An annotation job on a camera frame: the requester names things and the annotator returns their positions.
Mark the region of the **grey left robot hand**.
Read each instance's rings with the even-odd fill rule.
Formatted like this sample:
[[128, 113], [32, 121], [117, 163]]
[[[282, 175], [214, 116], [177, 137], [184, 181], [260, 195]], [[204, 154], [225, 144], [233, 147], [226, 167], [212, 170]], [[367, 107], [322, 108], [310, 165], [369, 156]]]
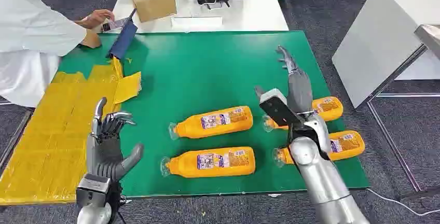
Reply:
[[117, 111], [103, 115], [107, 103], [101, 98], [94, 110], [91, 132], [87, 137], [87, 173], [109, 178], [111, 182], [120, 181], [142, 159], [144, 145], [136, 144], [130, 155], [124, 157], [121, 151], [120, 131], [126, 124], [135, 125], [132, 114]]

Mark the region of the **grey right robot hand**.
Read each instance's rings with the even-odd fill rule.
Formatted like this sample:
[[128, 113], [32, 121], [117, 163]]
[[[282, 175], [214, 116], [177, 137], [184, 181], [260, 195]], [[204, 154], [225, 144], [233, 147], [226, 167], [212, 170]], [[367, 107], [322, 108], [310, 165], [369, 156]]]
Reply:
[[288, 73], [287, 105], [295, 113], [308, 115], [312, 109], [312, 88], [308, 74], [301, 69], [287, 49], [278, 45], [277, 53], [283, 55], [283, 61]]

